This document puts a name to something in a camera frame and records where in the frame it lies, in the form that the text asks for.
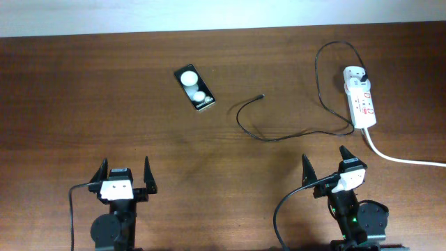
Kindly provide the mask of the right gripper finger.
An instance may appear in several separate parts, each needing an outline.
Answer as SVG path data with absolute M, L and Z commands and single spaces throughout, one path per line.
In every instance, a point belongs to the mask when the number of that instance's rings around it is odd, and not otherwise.
M 357 158 L 344 145 L 339 147 L 339 151 L 344 162 L 354 162 L 357 160 Z
M 318 181 L 316 173 L 309 158 L 303 154 L 302 155 L 302 187 L 312 187 L 315 186 Z

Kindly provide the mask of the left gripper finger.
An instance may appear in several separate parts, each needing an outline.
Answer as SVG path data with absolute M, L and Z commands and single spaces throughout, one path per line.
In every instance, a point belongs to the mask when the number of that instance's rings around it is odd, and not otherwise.
M 92 179 L 90 180 L 90 183 L 100 183 L 104 181 L 107 178 L 107 170 L 108 170 L 108 161 L 105 158 L 97 172 L 93 175 Z
M 144 183 L 148 194 L 157 194 L 157 185 L 151 172 L 148 156 L 145 157 L 144 161 Z

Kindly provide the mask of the black smartphone with white circles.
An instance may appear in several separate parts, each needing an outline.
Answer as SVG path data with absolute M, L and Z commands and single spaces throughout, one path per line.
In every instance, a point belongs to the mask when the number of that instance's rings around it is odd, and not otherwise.
M 203 111 L 216 103 L 214 95 L 193 64 L 175 71 L 174 77 L 196 111 Z

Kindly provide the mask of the white power strip red switches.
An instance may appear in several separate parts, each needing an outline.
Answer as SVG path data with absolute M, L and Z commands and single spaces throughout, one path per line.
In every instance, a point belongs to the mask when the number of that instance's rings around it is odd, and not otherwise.
M 365 69 L 349 66 L 343 71 L 344 90 L 348 98 L 351 119 L 355 129 L 364 129 L 376 124 L 376 114 L 371 99 L 371 82 Z

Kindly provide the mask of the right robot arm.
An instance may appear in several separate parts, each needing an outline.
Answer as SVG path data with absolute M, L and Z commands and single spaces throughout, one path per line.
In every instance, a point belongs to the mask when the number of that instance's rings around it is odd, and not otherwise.
M 317 178 L 306 155 L 302 156 L 302 186 L 312 188 L 313 196 L 328 198 L 330 214 L 337 221 L 343 238 L 330 243 L 332 250 L 408 250 L 401 244 L 382 245 L 386 239 L 390 211 L 374 200 L 358 200 L 355 189 L 366 176 L 367 165 L 345 146 L 339 147 L 342 161 L 338 170 L 324 178 Z

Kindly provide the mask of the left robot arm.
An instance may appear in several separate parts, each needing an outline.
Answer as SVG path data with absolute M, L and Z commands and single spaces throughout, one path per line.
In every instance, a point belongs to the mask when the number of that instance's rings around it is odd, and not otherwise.
M 144 187 L 134 188 L 131 169 L 108 169 L 107 160 L 102 161 L 88 185 L 89 192 L 109 206 L 109 212 L 98 216 L 91 225 L 95 250 L 138 250 L 135 245 L 137 204 L 147 202 L 150 195 L 157 193 L 148 157 L 144 160 L 143 181 Z

